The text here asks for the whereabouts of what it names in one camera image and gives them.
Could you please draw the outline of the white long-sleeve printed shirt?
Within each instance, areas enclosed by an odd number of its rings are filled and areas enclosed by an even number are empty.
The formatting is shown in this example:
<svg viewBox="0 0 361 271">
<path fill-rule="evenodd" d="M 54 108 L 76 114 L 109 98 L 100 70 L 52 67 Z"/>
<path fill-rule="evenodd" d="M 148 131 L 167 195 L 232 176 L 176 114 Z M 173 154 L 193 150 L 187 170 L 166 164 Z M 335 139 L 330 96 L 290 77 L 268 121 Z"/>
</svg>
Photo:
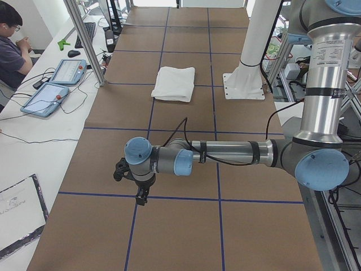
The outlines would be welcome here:
<svg viewBox="0 0 361 271">
<path fill-rule="evenodd" d="M 158 100 L 190 102 L 194 89 L 195 68 L 161 67 L 151 97 Z"/>
</svg>

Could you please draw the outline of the black computer mouse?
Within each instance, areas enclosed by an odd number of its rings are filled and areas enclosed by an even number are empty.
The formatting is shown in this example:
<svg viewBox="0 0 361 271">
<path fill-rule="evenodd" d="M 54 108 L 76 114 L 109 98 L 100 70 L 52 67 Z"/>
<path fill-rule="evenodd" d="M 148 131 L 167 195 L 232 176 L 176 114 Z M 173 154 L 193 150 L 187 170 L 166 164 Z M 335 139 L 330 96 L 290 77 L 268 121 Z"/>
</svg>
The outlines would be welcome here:
<svg viewBox="0 0 361 271">
<path fill-rule="evenodd" d="M 67 55 L 69 58 L 74 58 L 75 56 L 79 56 L 81 54 L 78 50 L 69 50 Z"/>
</svg>

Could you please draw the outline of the green plastic tool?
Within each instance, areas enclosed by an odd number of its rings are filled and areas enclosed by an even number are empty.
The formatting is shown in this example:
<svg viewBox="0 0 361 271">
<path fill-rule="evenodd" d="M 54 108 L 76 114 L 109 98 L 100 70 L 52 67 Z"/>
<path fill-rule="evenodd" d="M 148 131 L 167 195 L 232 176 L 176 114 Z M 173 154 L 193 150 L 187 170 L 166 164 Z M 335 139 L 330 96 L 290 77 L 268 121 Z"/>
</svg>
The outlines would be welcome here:
<svg viewBox="0 0 361 271">
<path fill-rule="evenodd" d="M 59 50 L 60 51 L 63 51 L 64 50 L 64 46 L 68 46 L 70 45 L 69 42 L 67 42 L 65 39 L 62 39 L 58 42 L 58 47 L 59 47 Z"/>
</svg>

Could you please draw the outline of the blue teach pendant far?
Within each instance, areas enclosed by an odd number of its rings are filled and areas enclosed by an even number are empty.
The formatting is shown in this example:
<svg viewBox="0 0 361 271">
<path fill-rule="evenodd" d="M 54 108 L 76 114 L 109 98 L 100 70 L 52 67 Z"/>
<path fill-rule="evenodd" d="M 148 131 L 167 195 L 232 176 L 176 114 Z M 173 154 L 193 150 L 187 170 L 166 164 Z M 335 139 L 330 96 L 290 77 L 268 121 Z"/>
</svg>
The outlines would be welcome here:
<svg viewBox="0 0 361 271">
<path fill-rule="evenodd" d="M 84 59 L 62 59 L 49 82 L 59 85 L 76 85 L 86 70 Z"/>
</svg>

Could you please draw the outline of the seated person in grey shirt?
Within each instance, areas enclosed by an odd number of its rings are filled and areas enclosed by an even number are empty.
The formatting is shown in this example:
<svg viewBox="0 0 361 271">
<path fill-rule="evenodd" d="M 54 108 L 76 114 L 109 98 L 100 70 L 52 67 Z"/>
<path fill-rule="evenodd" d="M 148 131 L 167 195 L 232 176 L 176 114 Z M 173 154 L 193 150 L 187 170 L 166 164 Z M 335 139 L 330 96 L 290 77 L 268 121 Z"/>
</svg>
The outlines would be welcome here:
<svg viewBox="0 0 361 271">
<path fill-rule="evenodd" d="M 1 1 L 1 81 L 16 89 L 33 67 L 27 37 L 13 43 L 10 37 L 23 25 L 20 14 Z"/>
</svg>

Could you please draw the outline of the aluminium frame post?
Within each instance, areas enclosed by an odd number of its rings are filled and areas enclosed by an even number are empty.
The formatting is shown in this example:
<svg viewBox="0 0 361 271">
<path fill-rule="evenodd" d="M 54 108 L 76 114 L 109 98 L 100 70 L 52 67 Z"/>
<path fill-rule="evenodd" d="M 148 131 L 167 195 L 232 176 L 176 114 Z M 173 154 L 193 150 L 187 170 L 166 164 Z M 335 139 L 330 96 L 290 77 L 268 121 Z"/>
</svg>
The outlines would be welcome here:
<svg viewBox="0 0 361 271">
<path fill-rule="evenodd" d="M 68 13 L 69 13 L 71 19 L 72 19 L 74 27 L 77 30 L 77 34 L 80 37 L 80 40 L 83 45 L 83 49 L 85 50 L 85 53 L 86 53 L 86 56 L 87 56 L 87 59 L 88 59 L 90 65 L 92 66 L 93 72 L 99 83 L 99 86 L 103 86 L 105 83 L 105 78 L 104 78 L 103 72 L 100 68 L 98 59 L 96 57 L 96 53 L 93 49 L 92 42 L 90 41 L 90 38 L 86 32 L 85 26 L 83 24 L 83 19 L 81 17 L 81 13 L 78 9 L 76 1 L 63 0 L 63 2 L 68 10 Z"/>
</svg>

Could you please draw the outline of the blue teach pendant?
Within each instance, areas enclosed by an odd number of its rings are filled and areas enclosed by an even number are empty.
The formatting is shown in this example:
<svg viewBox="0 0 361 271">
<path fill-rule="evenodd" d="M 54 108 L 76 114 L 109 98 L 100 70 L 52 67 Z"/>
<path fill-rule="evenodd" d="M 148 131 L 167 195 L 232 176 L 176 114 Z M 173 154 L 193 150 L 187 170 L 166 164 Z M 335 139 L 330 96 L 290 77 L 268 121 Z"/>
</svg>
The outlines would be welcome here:
<svg viewBox="0 0 361 271">
<path fill-rule="evenodd" d="M 31 98 L 20 108 L 20 111 L 38 117 L 48 117 L 69 94 L 69 87 L 50 82 L 44 83 Z"/>
<path fill-rule="evenodd" d="M 62 59 L 49 82 L 59 85 L 76 85 L 86 70 L 84 59 Z"/>
</svg>

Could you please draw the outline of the blue teach pendant near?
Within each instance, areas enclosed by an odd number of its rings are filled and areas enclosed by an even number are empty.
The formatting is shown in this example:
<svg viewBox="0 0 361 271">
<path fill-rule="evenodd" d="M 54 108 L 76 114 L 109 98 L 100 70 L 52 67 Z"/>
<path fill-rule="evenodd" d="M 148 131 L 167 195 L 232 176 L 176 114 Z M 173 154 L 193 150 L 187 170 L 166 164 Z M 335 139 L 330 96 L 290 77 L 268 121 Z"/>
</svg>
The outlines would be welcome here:
<svg viewBox="0 0 361 271">
<path fill-rule="evenodd" d="M 20 111 L 38 117 L 48 117 L 69 94 L 69 87 L 50 82 L 44 83 L 31 98 L 20 108 Z"/>
</svg>

